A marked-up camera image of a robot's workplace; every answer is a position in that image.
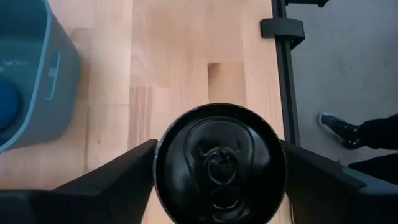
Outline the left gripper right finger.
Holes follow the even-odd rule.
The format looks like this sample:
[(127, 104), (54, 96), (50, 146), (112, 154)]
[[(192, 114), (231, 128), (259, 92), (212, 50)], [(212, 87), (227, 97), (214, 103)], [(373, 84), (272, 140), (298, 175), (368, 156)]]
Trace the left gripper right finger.
[(398, 224), (398, 185), (282, 141), (295, 224)]

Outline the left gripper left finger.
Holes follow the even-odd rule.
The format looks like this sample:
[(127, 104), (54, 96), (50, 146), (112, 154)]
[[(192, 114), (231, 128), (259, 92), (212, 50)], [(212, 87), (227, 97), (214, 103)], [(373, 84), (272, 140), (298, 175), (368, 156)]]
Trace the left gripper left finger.
[(0, 190), (0, 224), (140, 224), (156, 144), (148, 140), (53, 190)]

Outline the blue-grey plastic bin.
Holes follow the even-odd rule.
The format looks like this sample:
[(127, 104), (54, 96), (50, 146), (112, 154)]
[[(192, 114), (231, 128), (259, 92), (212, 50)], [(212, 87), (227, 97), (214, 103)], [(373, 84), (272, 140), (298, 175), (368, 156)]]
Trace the blue-grey plastic bin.
[(0, 153), (65, 132), (80, 57), (47, 0), (0, 0), (0, 76), (12, 80), (21, 95), (20, 125), (0, 135)]

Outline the person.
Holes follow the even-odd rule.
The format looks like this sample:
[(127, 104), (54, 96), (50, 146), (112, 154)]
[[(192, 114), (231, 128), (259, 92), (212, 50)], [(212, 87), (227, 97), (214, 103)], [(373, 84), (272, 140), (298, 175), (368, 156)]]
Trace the person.
[(361, 147), (395, 150), (393, 154), (354, 162), (348, 167), (398, 185), (398, 114), (354, 125), (332, 114), (322, 113), (318, 117), (318, 123), (336, 136), (347, 150)]

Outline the black metal table frame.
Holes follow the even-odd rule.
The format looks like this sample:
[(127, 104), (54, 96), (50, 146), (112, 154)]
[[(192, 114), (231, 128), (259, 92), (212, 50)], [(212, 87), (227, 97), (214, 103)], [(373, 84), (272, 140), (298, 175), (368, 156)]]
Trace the black metal table frame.
[[(286, 7), (289, 4), (309, 4), (324, 7), (329, 0), (271, 0), (272, 17), (287, 17)], [(274, 38), (277, 54), (277, 69), (279, 74), (280, 97), (282, 102), (282, 119), (285, 140), (291, 144), (300, 145), (299, 119), (295, 97), (295, 83), (292, 66), (293, 49), (289, 41)]]

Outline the black frame clamp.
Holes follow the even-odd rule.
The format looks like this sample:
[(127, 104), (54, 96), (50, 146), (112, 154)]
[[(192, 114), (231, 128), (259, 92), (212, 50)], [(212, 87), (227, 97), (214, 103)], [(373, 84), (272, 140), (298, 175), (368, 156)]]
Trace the black frame clamp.
[(305, 40), (303, 22), (286, 17), (262, 19), (260, 21), (262, 38), (281, 38), (289, 41), (290, 48), (294, 49)]

